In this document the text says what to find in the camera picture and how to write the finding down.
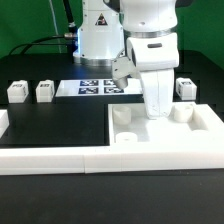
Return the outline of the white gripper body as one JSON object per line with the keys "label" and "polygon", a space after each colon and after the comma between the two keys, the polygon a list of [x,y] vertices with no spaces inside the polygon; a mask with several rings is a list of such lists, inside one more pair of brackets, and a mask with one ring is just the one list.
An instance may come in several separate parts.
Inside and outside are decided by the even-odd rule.
{"label": "white gripper body", "polygon": [[174,69],[179,66],[177,34],[129,37],[126,45],[127,56],[140,78],[147,116],[167,117],[173,102]]}

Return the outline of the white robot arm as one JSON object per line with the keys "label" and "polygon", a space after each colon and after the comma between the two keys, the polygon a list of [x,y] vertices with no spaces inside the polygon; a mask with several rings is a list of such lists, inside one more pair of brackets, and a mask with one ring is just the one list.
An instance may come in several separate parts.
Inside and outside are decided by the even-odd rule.
{"label": "white robot arm", "polygon": [[74,61],[109,66],[115,85],[141,82],[147,116],[170,114],[174,69],[179,65],[177,0],[82,0]]}

